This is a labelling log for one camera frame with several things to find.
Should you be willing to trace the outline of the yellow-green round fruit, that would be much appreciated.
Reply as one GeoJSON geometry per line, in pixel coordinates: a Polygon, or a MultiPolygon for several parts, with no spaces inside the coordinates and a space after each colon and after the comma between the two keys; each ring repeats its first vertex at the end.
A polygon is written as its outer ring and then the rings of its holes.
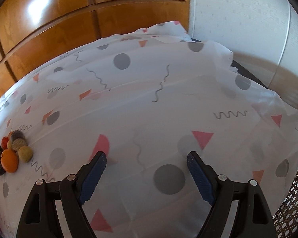
{"type": "Polygon", "coordinates": [[[18,156],[22,162],[27,163],[33,157],[33,151],[28,146],[21,146],[18,150],[18,156]]]}

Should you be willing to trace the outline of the large orange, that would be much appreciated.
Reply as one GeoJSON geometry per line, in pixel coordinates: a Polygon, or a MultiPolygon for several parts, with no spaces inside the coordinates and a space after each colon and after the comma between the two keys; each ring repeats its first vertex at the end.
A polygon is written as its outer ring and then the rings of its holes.
{"type": "Polygon", "coordinates": [[[19,158],[17,154],[11,149],[5,149],[1,154],[1,165],[8,173],[14,173],[18,169],[19,158]]]}

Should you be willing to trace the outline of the tan brown fruit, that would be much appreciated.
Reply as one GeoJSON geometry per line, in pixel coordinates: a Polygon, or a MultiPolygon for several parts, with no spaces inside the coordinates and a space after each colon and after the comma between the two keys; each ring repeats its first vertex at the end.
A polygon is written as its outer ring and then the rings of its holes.
{"type": "Polygon", "coordinates": [[[17,152],[21,147],[28,146],[28,143],[25,139],[18,138],[12,142],[12,149],[17,152]]]}

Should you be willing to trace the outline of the perforated white chair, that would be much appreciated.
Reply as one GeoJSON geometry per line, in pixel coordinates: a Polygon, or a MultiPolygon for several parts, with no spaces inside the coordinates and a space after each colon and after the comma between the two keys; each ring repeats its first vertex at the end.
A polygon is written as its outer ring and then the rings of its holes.
{"type": "Polygon", "coordinates": [[[276,237],[298,237],[298,171],[273,222],[276,237]]]}

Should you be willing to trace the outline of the dark round fruit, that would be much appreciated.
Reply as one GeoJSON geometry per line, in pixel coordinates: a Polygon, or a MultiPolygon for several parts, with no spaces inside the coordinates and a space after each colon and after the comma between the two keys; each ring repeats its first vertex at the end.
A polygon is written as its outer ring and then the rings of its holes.
{"type": "Polygon", "coordinates": [[[10,140],[14,141],[16,139],[25,139],[23,132],[21,132],[20,130],[13,131],[10,135],[10,140]]]}

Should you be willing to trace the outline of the small red fruit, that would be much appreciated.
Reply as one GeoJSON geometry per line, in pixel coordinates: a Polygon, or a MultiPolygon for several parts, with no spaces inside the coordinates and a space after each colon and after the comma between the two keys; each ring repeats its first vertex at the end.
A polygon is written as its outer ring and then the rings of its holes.
{"type": "Polygon", "coordinates": [[[9,138],[7,136],[4,136],[1,140],[1,147],[3,150],[6,150],[7,149],[7,145],[8,145],[8,141],[9,141],[9,138]]]}

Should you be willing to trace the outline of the white patterned tablecloth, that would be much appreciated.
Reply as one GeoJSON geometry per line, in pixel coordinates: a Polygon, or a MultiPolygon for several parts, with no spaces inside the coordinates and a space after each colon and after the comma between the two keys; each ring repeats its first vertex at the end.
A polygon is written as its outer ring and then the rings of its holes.
{"type": "Polygon", "coordinates": [[[43,64],[0,98],[0,141],[20,130],[34,154],[0,176],[0,232],[14,237],[35,181],[108,158],[83,209],[98,237],[195,237],[210,209],[186,165],[259,182],[276,212],[298,170],[298,110],[192,42],[176,22],[114,35],[43,64]]]}

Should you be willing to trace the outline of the wooden wall cabinet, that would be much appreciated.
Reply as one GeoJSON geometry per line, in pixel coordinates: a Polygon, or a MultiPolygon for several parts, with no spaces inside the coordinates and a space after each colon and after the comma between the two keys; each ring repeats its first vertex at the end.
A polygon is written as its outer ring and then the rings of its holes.
{"type": "Polygon", "coordinates": [[[187,28],[189,0],[0,0],[0,97],[67,51],[168,21],[187,28]]]}

